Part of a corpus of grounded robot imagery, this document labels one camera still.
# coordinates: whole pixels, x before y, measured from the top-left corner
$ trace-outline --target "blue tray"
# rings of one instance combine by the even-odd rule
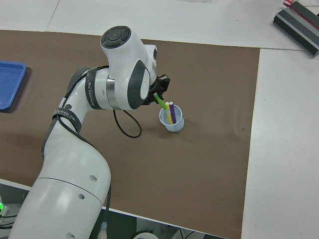
[[[11,106],[24,74],[24,63],[0,61],[0,110]]]

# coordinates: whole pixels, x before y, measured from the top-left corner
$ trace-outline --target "plastic cup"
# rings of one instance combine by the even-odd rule
[[[160,122],[169,130],[170,132],[178,132],[180,131],[184,126],[184,119],[183,119],[183,113],[177,105],[174,105],[175,109],[175,117],[176,117],[176,123],[169,124],[167,113],[161,109],[159,112],[159,120]]]

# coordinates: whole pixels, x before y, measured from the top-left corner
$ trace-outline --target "brown paper table covering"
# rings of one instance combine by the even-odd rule
[[[24,62],[27,73],[10,109],[0,113],[0,178],[31,186],[41,144],[70,76],[107,65],[99,36],[0,31],[0,60]],[[111,208],[220,237],[241,237],[259,49],[144,40],[158,48],[158,75],[171,78],[167,101],[185,126],[168,132],[160,106],[132,115],[143,128],[131,139],[112,111],[87,114],[81,134],[106,158]],[[122,112],[123,128],[137,134]]]

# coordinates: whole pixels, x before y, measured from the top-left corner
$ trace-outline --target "white tabletop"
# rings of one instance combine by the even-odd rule
[[[319,235],[319,58],[272,24],[282,0],[0,0],[0,29],[260,47],[242,239]],[[316,14],[318,0],[301,0]]]

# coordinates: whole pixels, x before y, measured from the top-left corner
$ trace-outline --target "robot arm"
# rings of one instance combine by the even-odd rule
[[[10,239],[87,239],[111,173],[103,156],[79,135],[85,114],[93,109],[134,110],[154,101],[153,93],[167,90],[169,78],[157,77],[156,47],[143,45],[128,27],[106,31],[101,47],[110,67],[86,69],[71,80],[43,145],[42,170]]]

